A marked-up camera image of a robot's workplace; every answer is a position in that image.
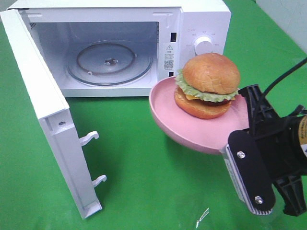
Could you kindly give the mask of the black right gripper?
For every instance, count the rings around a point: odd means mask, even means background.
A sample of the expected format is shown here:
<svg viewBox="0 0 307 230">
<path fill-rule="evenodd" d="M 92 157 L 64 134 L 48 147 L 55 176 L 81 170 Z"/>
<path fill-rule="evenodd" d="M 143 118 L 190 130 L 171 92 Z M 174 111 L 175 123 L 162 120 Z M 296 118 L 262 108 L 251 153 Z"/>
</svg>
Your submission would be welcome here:
<svg viewBox="0 0 307 230">
<path fill-rule="evenodd" d="M 301 176 L 307 174 L 307 114 L 279 117 L 257 84 L 238 92 L 247 103 L 248 133 L 255 139 L 269 176 L 284 200 L 283 213 L 306 213 Z"/>
</svg>

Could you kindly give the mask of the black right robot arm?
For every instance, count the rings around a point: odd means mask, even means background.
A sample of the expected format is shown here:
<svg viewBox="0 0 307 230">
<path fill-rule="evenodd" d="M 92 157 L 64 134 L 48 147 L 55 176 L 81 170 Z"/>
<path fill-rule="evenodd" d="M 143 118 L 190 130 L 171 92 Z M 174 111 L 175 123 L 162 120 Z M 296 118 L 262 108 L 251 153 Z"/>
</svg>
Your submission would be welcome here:
<svg viewBox="0 0 307 230">
<path fill-rule="evenodd" d="M 249 128 L 260 150 L 265 168 L 282 196 L 284 214 L 299 216 L 306 212 L 301 177 L 307 173 L 307 110 L 299 105 L 279 117 L 258 85 L 239 90 L 247 103 Z"/>
</svg>

